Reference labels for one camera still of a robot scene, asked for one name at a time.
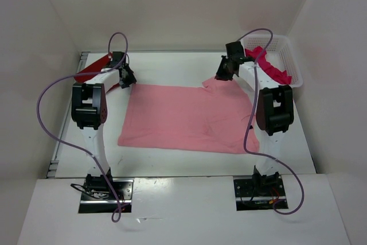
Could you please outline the dark red t-shirt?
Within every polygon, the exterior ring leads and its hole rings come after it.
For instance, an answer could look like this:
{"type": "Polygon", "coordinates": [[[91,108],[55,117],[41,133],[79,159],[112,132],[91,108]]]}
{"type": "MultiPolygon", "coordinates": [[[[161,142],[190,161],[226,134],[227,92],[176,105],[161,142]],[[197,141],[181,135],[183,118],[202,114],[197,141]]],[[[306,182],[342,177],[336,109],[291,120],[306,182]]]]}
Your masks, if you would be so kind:
{"type": "Polygon", "coordinates": [[[120,74],[118,69],[115,69],[110,73],[99,74],[99,72],[105,72],[110,69],[107,67],[109,62],[110,58],[108,55],[101,57],[80,71],[74,77],[75,82],[87,84],[104,84],[105,92],[109,92],[110,90],[118,87],[120,82],[120,74]]]}

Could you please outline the magenta t-shirt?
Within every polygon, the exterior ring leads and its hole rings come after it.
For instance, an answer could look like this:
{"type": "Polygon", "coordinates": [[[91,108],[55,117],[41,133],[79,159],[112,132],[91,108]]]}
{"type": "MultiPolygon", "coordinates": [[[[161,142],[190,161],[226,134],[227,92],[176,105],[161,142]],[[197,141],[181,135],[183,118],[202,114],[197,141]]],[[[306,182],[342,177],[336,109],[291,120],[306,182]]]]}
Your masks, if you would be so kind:
{"type": "Polygon", "coordinates": [[[257,64],[270,78],[282,85],[291,84],[292,77],[288,75],[286,70],[281,71],[273,66],[266,58],[267,51],[262,47],[257,46],[253,50],[245,49],[245,55],[254,59],[260,56],[257,64]]]}

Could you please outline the pink t-shirt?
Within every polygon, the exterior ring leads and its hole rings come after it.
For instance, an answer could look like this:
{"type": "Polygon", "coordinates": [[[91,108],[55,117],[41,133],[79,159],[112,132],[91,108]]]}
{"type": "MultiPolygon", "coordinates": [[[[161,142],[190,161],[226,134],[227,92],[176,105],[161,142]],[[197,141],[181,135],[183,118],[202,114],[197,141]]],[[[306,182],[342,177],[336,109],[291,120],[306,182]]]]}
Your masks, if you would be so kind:
{"type": "Polygon", "coordinates": [[[252,103],[235,81],[210,78],[201,87],[136,84],[118,145],[243,154],[258,151],[252,103]]]}

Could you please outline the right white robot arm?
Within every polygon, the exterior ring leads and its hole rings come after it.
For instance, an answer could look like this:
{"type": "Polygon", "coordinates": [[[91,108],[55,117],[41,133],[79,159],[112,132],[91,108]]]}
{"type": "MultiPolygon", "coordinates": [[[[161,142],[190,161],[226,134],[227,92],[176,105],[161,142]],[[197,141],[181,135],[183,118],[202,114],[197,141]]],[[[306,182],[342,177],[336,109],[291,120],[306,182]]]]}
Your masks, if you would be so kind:
{"type": "Polygon", "coordinates": [[[266,49],[256,57],[246,56],[240,41],[225,45],[226,55],[222,57],[215,79],[232,80],[237,76],[248,83],[255,92],[249,123],[245,131],[244,150],[246,153],[267,157],[280,163],[280,143],[286,131],[294,122],[292,88],[271,78],[259,65],[266,49]],[[260,131],[261,147],[251,150],[247,147],[252,121],[260,131]]]}

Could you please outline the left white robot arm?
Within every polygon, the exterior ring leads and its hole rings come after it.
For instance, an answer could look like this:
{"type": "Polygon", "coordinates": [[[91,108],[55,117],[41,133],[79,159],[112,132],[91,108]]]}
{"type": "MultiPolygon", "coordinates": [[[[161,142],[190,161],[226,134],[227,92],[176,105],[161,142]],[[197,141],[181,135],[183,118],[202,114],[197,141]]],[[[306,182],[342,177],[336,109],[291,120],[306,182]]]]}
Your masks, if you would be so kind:
{"type": "Polygon", "coordinates": [[[106,93],[135,84],[134,71],[129,66],[128,54],[112,52],[85,67],[74,79],[71,116],[81,130],[87,156],[91,157],[81,192],[98,200],[112,199],[115,186],[103,139],[108,115],[106,93]]]}

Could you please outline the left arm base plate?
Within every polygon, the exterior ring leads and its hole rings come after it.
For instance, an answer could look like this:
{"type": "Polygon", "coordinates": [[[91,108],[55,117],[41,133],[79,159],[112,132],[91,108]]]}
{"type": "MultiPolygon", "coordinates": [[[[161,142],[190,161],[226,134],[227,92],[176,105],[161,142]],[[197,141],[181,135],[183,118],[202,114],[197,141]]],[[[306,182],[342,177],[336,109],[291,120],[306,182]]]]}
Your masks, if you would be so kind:
{"type": "MultiPolygon", "coordinates": [[[[112,182],[122,205],[122,213],[131,213],[132,211],[133,184],[132,179],[112,182]]],[[[83,185],[71,184],[71,187],[81,193],[79,213],[113,213],[118,208],[117,200],[113,193],[109,191],[108,186],[106,188],[93,188],[84,183],[83,185]]]]}

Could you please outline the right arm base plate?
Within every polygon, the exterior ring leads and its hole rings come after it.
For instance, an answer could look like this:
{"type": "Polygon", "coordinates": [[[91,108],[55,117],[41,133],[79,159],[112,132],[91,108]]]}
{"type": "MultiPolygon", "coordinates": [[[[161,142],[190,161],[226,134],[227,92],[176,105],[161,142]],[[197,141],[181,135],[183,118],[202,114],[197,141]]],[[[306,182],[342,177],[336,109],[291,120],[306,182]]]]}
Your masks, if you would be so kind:
{"type": "Polygon", "coordinates": [[[276,204],[276,209],[288,209],[282,178],[276,184],[258,185],[254,180],[235,178],[233,180],[237,211],[269,210],[276,204]]]}

